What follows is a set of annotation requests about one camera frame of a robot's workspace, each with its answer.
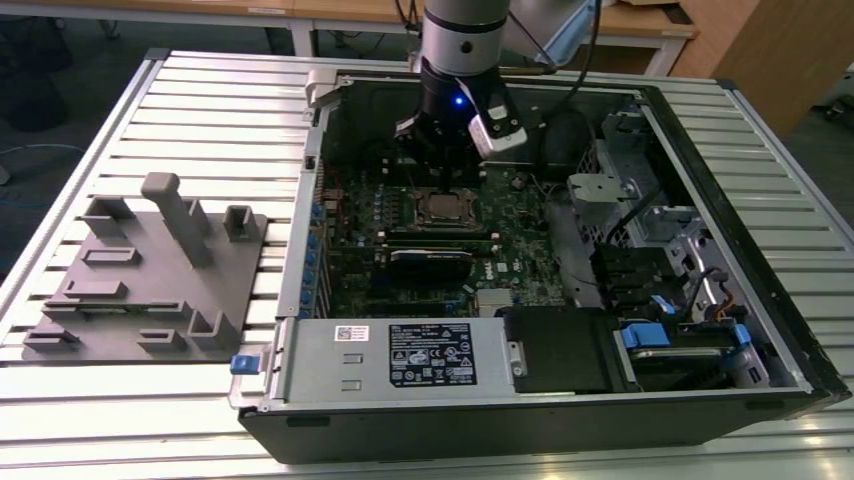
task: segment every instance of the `vertical post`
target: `vertical post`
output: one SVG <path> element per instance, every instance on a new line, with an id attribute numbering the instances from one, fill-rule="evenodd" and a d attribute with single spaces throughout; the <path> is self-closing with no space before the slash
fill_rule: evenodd
<path id="1" fill-rule="evenodd" d="M 180 179 L 174 173 L 151 172 L 143 182 L 143 197 L 151 200 L 163 214 L 163 223 L 194 267 L 206 267 L 214 262 L 204 236 L 187 212 L 184 200 L 178 193 Z"/>

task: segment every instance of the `slotted metal table top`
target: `slotted metal table top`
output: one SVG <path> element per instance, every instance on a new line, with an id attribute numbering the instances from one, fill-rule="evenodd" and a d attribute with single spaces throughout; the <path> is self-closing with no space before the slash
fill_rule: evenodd
<path id="1" fill-rule="evenodd" d="M 399 71 L 393 62 L 171 52 L 146 60 L 0 289 L 0 478 L 854 478 L 854 400 L 754 425 L 698 447 L 292 467 L 230 409 L 227 365 L 32 367 L 26 332 L 88 227 L 88 197 L 135 209 L 150 171 L 179 174 L 206 211 L 267 215 L 246 346 L 272 339 L 315 66 Z M 826 351 L 854 388 L 854 234 L 738 91 L 707 80 L 593 75 L 661 88 Z M 260 377 L 242 384 L 259 395 Z"/>

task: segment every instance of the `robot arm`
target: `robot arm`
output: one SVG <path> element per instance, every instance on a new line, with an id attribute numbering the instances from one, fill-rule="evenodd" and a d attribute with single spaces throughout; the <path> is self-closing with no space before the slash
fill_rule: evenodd
<path id="1" fill-rule="evenodd" d="M 547 45 L 549 56 L 569 61 L 593 5 L 594 0 L 426 1 L 422 99 L 417 114 L 398 124 L 395 140 L 439 176 L 443 189 L 469 165 L 506 156 L 527 140 L 498 63 L 505 46 L 530 56 L 541 53 L 519 28 L 510 26 L 509 12 L 513 9 L 518 18 L 538 26 L 549 17 L 534 37 L 547 37 L 538 41 Z"/>

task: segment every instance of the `circuit board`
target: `circuit board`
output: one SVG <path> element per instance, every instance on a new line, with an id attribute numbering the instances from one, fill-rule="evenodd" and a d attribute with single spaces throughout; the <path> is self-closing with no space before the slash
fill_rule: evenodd
<path id="1" fill-rule="evenodd" d="M 545 194 L 527 174 L 489 169 L 478 187 L 441 193 L 332 171 L 324 198 L 332 318 L 478 316 L 478 291 L 493 289 L 513 304 L 566 303 Z M 407 264 L 389 274 L 397 256 L 426 252 L 439 272 L 407 278 Z"/>

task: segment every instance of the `power supply label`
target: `power supply label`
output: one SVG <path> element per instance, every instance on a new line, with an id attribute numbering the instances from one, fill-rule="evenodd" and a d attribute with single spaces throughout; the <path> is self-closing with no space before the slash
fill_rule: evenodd
<path id="1" fill-rule="evenodd" d="M 397 388 L 477 385 L 470 324 L 389 325 L 389 363 Z"/>

